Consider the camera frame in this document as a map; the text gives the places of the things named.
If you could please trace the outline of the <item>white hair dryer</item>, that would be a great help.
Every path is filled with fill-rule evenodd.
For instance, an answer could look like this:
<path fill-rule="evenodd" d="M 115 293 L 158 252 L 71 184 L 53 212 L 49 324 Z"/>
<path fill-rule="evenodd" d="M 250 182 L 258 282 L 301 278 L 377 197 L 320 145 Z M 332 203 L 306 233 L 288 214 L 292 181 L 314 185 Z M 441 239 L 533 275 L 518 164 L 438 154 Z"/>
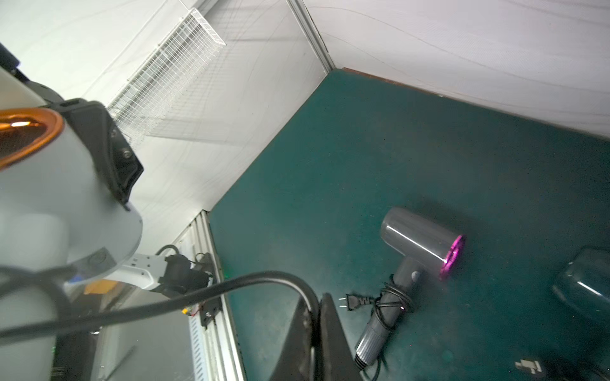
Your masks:
<path fill-rule="evenodd" d="M 69 284 L 102 279 L 138 248 L 143 222 L 98 177 L 68 122 L 1 74 L 1 378 L 48 380 L 55 333 L 29 331 L 73 315 Z"/>

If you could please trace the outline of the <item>green hair dryer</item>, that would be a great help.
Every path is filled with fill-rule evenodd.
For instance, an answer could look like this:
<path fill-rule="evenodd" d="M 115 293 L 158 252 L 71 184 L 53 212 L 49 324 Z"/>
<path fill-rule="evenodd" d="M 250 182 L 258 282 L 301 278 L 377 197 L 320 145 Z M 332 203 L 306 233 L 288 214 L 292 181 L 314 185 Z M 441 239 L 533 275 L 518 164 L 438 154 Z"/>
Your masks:
<path fill-rule="evenodd" d="M 584 247 L 555 278 L 551 290 L 573 311 L 609 331 L 609 251 Z"/>

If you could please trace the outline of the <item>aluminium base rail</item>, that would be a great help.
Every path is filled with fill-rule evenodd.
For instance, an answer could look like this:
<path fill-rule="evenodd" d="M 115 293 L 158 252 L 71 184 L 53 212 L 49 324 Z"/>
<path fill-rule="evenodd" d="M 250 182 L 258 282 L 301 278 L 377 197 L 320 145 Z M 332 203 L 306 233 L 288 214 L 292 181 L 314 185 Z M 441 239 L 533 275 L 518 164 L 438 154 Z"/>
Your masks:
<path fill-rule="evenodd" d="M 201 211 L 176 240 L 182 254 L 201 262 L 213 275 L 212 283 L 224 281 L 221 261 L 215 250 L 208 212 Z M 194 379 L 246 380 L 238 336 L 228 298 L 225 295 L 192 306 L 187 313 L 191 338 Z"/>

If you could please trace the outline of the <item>grey hair dryer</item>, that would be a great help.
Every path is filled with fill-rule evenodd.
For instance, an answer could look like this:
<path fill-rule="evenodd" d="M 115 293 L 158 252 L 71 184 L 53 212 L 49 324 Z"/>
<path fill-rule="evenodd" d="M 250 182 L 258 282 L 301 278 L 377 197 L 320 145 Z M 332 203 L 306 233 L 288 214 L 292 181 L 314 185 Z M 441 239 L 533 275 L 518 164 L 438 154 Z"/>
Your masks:
<path fill-rule="evenodd" d="M 403 207 L 386 214 L 381 239 L 403 260 L 373 302 L 371 318 L 355 347 L 354 361 L 361 370 L 378 361 L 400 317 L 416 310 L 412 293 L 421 277 L 445 279 L 465 247 L 465 235 Z"/>

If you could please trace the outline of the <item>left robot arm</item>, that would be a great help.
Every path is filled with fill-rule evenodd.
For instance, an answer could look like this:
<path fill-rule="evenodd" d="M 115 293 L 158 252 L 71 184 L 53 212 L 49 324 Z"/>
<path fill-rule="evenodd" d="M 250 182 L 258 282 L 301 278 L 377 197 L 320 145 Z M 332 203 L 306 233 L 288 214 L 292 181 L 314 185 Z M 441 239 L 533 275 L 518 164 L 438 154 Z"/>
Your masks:
<path fill-rule="evenodd" d="M 49 105 L 76 133 L 93 159 L 94 168 L 126 211 L 133 186 L 144 168 L 106 107 L 97 101 L 75 98 Z M 190 260 L 174 244 L 166 244 L 154 254 L 133 254 L 107 277 L 168 298 L 186 295 L 215 283 L 211 256 Z"/>

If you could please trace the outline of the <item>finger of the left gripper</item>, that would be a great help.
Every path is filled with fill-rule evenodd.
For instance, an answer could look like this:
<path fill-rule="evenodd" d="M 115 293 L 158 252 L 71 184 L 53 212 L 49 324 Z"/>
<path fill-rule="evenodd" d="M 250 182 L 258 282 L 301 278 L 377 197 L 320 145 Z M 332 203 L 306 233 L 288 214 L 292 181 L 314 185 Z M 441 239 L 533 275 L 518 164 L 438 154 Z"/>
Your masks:
<path fill-rule="evenodd" d="M 74 98 L 51 103 L 47 108 L 58 112 L 68 122 L 90 153 L 98 177 L 128 210 L 131 192 L 144 168 L 106 106 Z"/>

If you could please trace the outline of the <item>green table mat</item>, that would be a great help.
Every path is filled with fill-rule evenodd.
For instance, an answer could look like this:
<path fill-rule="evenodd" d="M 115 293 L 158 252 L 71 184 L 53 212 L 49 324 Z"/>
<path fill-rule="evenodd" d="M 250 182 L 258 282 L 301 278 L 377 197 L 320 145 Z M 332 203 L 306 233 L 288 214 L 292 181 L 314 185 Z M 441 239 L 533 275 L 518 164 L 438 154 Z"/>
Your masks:
<path fill-rule="evenodd" d="M 609 367 L 609 327 L 552 293 L 609 246 L 609 143 L 348 71 L 324 79 L 209 215 L 225 275 L 286 271 L 319 294 L 376 295 L 403 206 L 464 234 L 445 281 L 384 351 L 382 380 L 524 380 L 522 359 Z"/>

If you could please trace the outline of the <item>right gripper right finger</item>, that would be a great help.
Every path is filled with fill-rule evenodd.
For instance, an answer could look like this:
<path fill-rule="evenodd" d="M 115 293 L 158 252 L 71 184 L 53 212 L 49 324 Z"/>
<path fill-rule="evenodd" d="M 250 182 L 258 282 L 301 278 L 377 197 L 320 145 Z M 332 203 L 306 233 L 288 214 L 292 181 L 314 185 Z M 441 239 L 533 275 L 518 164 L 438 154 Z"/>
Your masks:
<path fill-rule="evenodd" d="M 322 295 L 319 309 L 319 344 L 315 354 L 316 380 L 362 380 L 352 356 L 332 296 Z"/>

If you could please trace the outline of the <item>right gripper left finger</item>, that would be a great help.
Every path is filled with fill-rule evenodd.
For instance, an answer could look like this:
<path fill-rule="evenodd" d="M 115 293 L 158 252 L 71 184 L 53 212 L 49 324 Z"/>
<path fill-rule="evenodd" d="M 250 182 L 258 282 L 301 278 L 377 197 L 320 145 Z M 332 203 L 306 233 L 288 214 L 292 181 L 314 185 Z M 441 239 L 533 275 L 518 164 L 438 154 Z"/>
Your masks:
<path fill-rule="evenodd" d="M 281 354 L 270 379 L 272 381 L 306 381 L 314 375 L 315 324 L 305 300 L 295 308 Z"/>

